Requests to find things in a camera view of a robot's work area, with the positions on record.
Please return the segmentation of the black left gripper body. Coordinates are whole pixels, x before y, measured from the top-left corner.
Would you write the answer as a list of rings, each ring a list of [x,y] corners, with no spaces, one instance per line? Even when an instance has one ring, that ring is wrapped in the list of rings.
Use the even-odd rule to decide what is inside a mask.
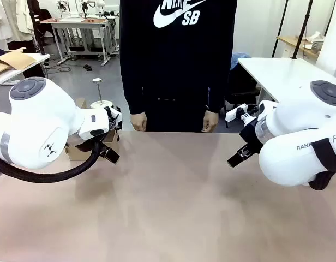
[[[109,132],[96,136],[95,143],[99,147],[100,153],[107,153],[110,150],[110,147],[104,143],[105,138],[107,137]]]

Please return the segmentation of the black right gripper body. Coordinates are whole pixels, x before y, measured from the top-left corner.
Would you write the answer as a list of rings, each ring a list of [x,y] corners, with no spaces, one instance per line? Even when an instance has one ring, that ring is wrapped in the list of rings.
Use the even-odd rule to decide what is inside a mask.
[[[246,145],[243,146],[243,149],[246,149],[250,153],[260,153],[260,150],[263,147],[263,144],[259,141],[255,133],[256,124],[257,120],[252,120],[243,128],[239,134],[246,142]]]

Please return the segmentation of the brown cardboard cup carrier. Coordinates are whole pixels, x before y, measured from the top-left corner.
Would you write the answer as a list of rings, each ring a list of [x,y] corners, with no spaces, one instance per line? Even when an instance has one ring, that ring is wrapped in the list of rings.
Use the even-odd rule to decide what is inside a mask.
[[[87,102],[84,98],[77,99],[76,105],[82,109],[88,108]],[[116,153],[119,153],[119,133],[118,131],[114,129],[109,131],[103,143],[106,146],[108,146],[110,149],[115,151]],[[71,145],[65,148],[65,152],[71,161],[84,161],[84,160],[87,160],[88,157],[91,155],[91,151],[82,152],[78,148],[71,146]]]

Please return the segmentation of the person's right hand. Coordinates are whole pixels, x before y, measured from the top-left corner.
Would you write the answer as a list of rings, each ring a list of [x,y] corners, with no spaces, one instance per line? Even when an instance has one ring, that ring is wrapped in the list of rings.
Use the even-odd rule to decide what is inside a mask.
[[[147,116],[144,112],[140,114],[131,114],[130,121],[136,131],[146,131]]]

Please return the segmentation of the person's left hand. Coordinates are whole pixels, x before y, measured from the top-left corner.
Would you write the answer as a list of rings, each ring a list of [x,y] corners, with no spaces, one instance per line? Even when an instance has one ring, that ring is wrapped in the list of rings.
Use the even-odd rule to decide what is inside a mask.
[[[218,125],[218,122],[219,122],[219,114],[206,110],[203,118],[202,132],[211,133]]]

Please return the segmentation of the white round stand with pole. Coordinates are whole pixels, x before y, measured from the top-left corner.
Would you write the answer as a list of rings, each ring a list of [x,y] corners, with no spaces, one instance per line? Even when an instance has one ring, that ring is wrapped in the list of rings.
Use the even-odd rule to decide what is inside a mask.
[[[103,100],[102,95],[101,95],[101,90],[100,90],[100,84],[102,82],[101,78],[94,78],[92,79],[92,82],[96,84],[97,90],[98,90],[98,95],[99,95],[99,100],[96,102],[93,102],[91,104],[91,109],[97,109],[97,108],[104,108],[104,107],[110,107],[113,108],[113,102],[109,100]]]

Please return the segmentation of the white side table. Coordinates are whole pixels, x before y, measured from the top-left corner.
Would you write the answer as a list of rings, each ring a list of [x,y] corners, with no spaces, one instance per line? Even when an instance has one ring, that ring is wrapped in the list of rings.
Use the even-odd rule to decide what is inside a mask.
[[[238,63],[261,87],[257,103],[264,99],[279,102],[315,80],[336,85],[334,76],[301,58],[240,58]]]

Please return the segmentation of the blue cloth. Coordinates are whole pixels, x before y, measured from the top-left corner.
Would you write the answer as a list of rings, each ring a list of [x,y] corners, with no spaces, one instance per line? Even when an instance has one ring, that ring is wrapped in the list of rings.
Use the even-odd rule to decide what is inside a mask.
[[[230,64],[231,70],[238,64],[238,60],[240,58],[251,58],[251,56],[243,52],[233,52],[231,56],[231,64]]]

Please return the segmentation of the person in black hoodie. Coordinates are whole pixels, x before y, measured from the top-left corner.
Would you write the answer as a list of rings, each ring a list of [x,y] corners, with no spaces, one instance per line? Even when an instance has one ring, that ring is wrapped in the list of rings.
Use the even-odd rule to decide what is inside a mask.
[[[228,86],[237,0],[120,0],[129,113],[146,132],[202,132]]]

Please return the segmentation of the wooden shelf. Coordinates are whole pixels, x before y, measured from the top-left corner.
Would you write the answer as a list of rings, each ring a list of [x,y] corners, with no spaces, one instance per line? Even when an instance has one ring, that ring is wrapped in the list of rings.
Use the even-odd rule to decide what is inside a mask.
[[[296,37],[276,37],[277,40],[282,41],[283,43],[285,43],[286,45],[291,46],[292,48],[295,49],[296,45],[297,45],[297,41],[298,38]],[[319,57],[319,53],[314,53],[312,51],[312,42],[307,41],[307,40],[302,40],[300,45],[299,45],[299,51],[304,52],[307,56],[311,56],[313,58],[318,58]]]

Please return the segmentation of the black tripod pole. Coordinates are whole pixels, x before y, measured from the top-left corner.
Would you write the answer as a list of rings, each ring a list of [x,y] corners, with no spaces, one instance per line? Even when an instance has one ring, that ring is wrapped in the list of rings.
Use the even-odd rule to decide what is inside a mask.
[[[305,30],[307,28],[307,24],[308,24],[308,20],[309,20],[309,17],[310,17],[310,12],[311,12],[311,9],[312,9],[312,5],[313,5],[313,0],[309,0],[308,7],[307,7],[307,12],[304,16],[304,21],[303,21],[303,25],[302,25],[302,28],[301,28],[301,32],[299,34],[295,50],[294,50],[293,55],[291,57],[292,59],[297,58],[297,54],[298,54],[299,48],[301,46],[303,36],[304,36]]]

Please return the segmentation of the brown cardboard sheet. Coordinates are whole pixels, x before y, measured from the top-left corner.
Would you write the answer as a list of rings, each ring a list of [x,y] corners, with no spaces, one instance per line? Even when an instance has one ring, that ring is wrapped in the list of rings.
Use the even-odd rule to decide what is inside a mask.
[[[23,70],[35,63],[36,60],[22,50],[10,51],[0,56],[0,73],[9,70]]]

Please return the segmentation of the white table with grey frame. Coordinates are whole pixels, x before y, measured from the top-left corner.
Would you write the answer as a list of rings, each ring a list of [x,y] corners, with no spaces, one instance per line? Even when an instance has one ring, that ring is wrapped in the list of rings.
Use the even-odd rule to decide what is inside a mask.
[[[107,19],[50,18],[41,24],[53,29],[59,54],[58,66],[74,56],[97,56],[103,59],[103,67],[118,50],[115,27]]]

